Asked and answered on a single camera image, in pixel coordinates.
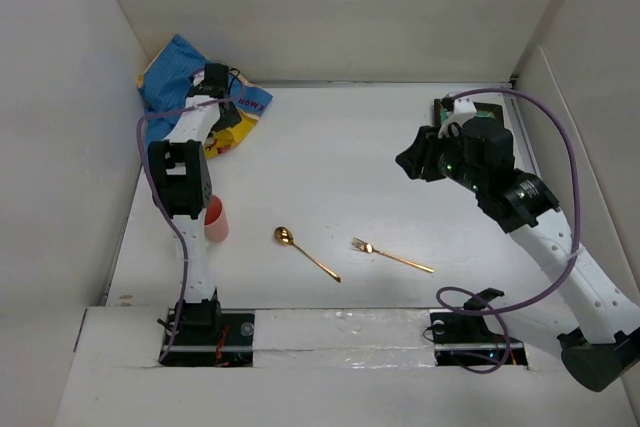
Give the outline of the green square ceramic plate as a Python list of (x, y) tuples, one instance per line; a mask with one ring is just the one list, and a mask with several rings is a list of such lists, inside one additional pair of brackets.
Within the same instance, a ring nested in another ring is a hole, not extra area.
[[(474, 101), (477, 117), (486, 117), (504, 124), (503, 108), (499, 104)], [(435, 99), (433, 109), (433, 125), (440, 127), (453, 114), (454, 105), (450, 99)]]

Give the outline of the blue Pikachu placemat cloth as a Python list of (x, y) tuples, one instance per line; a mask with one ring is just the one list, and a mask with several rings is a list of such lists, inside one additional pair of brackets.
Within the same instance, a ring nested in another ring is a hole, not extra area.
[(273, 96), (237, 68), (209, 61), (176, 34), (136, 80), (148, 114), (210, 105), (218, 109), (204, 140), (212, 159), (241, 143), (257, 125)]

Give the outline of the pink plastic cup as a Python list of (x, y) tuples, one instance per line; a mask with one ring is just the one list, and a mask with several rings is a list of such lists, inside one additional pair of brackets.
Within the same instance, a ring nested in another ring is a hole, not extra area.
[(223, 242), (229, 235), (229, 224), (221, 199), (213, 195), (210, 198), (204, 218), (204, 234), (208, 241)]

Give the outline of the gold spoon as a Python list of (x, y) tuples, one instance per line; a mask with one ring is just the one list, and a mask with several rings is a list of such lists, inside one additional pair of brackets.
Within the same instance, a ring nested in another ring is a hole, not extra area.
[(338, 275), (336, 272), (328, 268), (322, 262), (317, 260), (311, 254), (309, 254), (306, 250), (300, 247), (295, 239), (293, 233), (286, 227), (279, 226), (274, 229), (274, 238), (275, 240), (282, 246), (289, 246), (296, 249), (303, 256), (305, 256), (308, 260), (314, 263), (317, 267), (319, 267), (325, 274), (327, 274), (330, 278), (332, 278), (335, 282), (341, 283), (342, 277)]

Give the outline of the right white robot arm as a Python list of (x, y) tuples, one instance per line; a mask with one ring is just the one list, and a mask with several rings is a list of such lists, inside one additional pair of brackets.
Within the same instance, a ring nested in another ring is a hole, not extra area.
[(471, 295), (462, 328), (483, 341), (497, 329), (557, 357), (581, 386), (601, 392), (639, 361), (639, 307), (599, 267), (559, 202), (537, 176), (515, 166), (513, 135), (500, 122), (473, 117), (444, 133), (419, 129), (396, 157), (412, 180), (448, 178), (471, 191), (480, 210), (521, 247), (554, 283), (571, 313), (533, 305), (508, 312), (500, 293)]

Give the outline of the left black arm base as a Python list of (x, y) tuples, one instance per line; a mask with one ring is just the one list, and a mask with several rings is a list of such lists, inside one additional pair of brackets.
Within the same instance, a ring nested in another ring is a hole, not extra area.
[(235, 368), (253, 365), (255, 312), (222, 309), (217, 300), (184, 303), (178, 328), (170, 309), (163, 328), (159, 364), (165, 367)]

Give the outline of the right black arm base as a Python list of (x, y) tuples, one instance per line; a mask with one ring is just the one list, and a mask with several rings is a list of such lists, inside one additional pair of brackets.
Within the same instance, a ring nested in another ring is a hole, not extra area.
[(439, 367), (461, 367), (475, 374), (493, 373), (506, 366), (527, 367), (524, 344), (506, 336), (501, 324), (488, 327), (486, 321), (494, 319), (489, 315), (460, 315), (443, 307), (430, 309), (422, 338), (434, 347)]

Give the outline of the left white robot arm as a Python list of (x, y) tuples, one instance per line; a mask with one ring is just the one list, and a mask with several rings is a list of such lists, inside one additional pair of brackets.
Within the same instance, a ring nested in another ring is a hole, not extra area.
[(175, 317), (188, 322), (188, 331), (201, 343), (222, 334), (215, 274), (209, 266), (204, 218), (213, 186), (205, 158), (205, 141), (216, 123), (233, 108), (230, 69), (207, 63), (187, 93), (185, 105), (168, 111), (176, 124), (146, 150), (154, 204), (168, 221), (181, 264), (180, 298)]

